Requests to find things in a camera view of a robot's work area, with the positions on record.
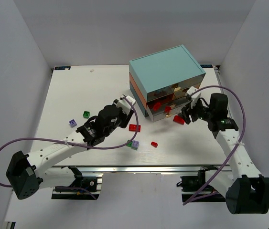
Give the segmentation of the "green and purple lego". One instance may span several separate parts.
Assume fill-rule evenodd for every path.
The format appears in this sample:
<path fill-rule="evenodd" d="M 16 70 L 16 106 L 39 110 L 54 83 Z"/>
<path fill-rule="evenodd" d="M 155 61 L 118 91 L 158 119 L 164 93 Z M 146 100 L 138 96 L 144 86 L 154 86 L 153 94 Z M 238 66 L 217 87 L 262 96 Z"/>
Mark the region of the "green and purple lego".
<path fill-rule="evenodd" d="M 131 149 L 138 150 L 138 148 L 140 146 L 140 142 L 133 140 L 133 141 L 130 141 L 126 146 L 130 147 Z"/>

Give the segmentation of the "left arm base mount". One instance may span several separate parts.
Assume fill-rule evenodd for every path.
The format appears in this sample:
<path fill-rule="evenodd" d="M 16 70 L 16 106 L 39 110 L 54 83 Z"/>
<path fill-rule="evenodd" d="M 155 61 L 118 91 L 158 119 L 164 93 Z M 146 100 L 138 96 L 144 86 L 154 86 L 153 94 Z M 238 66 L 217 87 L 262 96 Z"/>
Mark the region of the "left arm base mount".
<path fill-rule="evenodd" d="M 101 191 L 102 174 L 84 172 L 75 166 L 53 167 L 54 187 L 51 199 L 97 200 Z"/>

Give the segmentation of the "small red lego slope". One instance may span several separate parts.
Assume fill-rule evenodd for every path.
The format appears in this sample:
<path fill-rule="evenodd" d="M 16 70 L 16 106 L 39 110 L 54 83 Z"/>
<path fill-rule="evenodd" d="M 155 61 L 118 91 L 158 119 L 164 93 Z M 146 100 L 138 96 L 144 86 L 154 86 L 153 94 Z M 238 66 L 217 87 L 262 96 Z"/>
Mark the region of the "small red lego slope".
<path fill-rule="evenodd" d="M 153 147 L 158 147 L 158 143 L 156 143 L 156 142 L 151 142 L 151 145 L 153 146 Z"/>

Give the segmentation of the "clear bottom drawer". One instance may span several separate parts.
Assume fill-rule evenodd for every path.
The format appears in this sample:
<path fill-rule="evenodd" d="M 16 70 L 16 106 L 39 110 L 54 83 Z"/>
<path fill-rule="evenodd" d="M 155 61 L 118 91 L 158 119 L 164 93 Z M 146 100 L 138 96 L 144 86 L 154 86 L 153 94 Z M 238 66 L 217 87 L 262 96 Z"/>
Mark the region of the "clear bottom drawer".
<path fill-rule="evenodd" d="M 171 117 L 172 115 L 178 114 L 184 105 L 185 102 L 183 103 L 169 102 L 165 104 L 156 102 L 155 104 L 147 105 L 146 110 L 151 121 L 157 122 L 164 118 L 168 118 Z"/>

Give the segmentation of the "red flat lego plate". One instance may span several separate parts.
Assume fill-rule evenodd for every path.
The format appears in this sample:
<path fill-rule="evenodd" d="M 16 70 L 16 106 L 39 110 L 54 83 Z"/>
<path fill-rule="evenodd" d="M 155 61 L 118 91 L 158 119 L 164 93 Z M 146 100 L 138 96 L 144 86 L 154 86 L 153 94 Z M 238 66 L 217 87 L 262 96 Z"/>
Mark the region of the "red flat lego plate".
<path fill-rule="evenodd" d="M 141 125 L 129 124 L 129 131 L 140 132 Z"/>

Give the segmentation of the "red arch lego piece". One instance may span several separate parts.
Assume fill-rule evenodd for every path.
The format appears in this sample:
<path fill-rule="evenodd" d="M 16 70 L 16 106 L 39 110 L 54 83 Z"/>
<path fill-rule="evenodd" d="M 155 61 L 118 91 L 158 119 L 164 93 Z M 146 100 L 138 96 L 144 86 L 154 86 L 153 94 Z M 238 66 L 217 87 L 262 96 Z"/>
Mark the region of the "red arch lego piece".
<path fill-rule="evenodd" d="M 172 108 L 171 108 L 170 106 L 166 106 L 165 109 L 164 109 L 164 111 L 165 111 L 166 113 L 168 113 L 168 112 L 171 111 L 171 109 L 172 109 Z"/>

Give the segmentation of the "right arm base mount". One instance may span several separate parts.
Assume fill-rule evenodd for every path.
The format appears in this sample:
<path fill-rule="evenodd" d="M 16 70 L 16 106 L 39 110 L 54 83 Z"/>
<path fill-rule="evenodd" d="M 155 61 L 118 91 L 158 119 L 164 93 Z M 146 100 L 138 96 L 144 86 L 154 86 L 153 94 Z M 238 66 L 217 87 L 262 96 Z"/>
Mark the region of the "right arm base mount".
<path fill-rule="evenodd" d="M 194 175 L 185 175 L 180 177 L 180 181 L 176 184 L 176 186 L 181 189 L 183 203 L 185 203 L 192 196 L 192 194 L 194 194 L 205 183 L 205 171 L 209 168 L 215 169 L 214 166 L 202 167 L 197 172 L 195 172 Z M 225 197 L 219 193 L 212 196 L 207 196 L 205 198 L 192 200 L 192 202 L 197 203 L 213 203 L 225 201 Z"/>

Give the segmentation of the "teal orange drawer cabinet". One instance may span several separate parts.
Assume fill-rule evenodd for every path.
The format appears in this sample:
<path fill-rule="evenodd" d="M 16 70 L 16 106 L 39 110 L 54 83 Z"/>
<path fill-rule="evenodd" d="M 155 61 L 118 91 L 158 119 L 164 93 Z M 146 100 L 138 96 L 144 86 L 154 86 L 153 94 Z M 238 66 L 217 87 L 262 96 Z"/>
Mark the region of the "teal orange drawer cabinet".
<path fill-rule="evenodd" d="M 199 88 L 206 72 L 184 45 L 129 62 L 129 86 L 145 117 L 146 107 L 160 102 L 186 102 L 190 87 Z"/>

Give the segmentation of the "small purple lego brick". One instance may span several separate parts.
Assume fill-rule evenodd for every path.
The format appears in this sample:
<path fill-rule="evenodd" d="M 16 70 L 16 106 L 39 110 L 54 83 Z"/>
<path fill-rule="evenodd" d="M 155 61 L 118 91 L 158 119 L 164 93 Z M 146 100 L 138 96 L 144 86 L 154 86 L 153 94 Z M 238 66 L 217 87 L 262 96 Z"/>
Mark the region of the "small purple lego brick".
<path fill-rule="evenodd" d="M 69 125 L 71 127 L 75 127 L 75 126 L 77 126 L 77 123 L 76 123 L 76 121 L 74 119 L 72 119 L 72 120 L 69 121 Z"/>

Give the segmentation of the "red curved lego brick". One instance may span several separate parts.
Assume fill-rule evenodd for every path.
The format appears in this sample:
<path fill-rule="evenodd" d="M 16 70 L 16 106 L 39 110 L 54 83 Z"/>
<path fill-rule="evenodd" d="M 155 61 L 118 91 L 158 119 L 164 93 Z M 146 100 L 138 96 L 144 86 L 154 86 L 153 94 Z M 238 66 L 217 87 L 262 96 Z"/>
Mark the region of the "red curved lego brick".
<path fill-rule="evenodd" d="M 185 123 L 184 120 L 180 116 L 178 116 L 178 115 L 176 115 L 173 118 L 173 121 L 176 122 L 176 123 L 178 123 L 178 124 L 181 124 L 181 125 L 184 125 L 184 123 Z"/>

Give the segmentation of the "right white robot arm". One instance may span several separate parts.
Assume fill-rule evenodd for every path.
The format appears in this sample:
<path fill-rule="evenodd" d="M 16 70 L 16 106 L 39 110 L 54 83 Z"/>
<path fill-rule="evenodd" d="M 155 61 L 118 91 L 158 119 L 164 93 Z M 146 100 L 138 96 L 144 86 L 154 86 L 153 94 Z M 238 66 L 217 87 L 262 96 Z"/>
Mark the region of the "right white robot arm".
<path fill-rule="evenodd" d="M 202 191 L 212 187 L 225 198 L 232 214 L 266 214 L 269 210 L 269 177 L 255 167 L 245 146 L 236 122 L 228 117 L 228 97 L 213 93 L 210 103 L 203 105 L 200 94 L 187 95 L 189 101 L 179 115 L 189 124 L 198 119 L 206 121 L 208 129 L 221 146 L 232 171 L 232 178 L 215 166 L 203 167 L 196 181 L 184 181 L 183 190 Z"/>

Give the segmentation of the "red rounded lego brick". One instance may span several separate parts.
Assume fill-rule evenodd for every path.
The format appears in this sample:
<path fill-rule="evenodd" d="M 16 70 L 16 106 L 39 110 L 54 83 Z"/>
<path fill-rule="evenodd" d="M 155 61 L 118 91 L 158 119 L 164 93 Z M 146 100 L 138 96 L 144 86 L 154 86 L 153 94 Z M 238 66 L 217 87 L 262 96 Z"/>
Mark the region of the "red rounded lego brick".
<path fill-rule="evenodd" d="M 160 107 L 161 107 L 161 103 L 160 102 L 157 102 L 157 103 L 154 104 L 153 110 L 154 111 L 157 111 Z"/>

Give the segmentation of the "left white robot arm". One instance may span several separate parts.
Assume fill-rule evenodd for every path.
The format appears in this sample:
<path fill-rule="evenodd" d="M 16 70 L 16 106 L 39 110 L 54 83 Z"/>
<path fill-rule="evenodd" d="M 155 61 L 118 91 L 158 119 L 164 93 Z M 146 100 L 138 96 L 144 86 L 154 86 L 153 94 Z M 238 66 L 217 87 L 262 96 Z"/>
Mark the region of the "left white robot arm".
<path fill-rule="evenodd" d="M 129 99 L 115 100 L 60 143 L 27 154 L 15 153 L 6 177 L 17 198 L 29 198 L 46 187 L 82 189 L 85 179 L 76 166 L 56 167 L 56 164 L 99 145 L 116 128 L 126 128 L 134 113 L 133 105 Z"/>

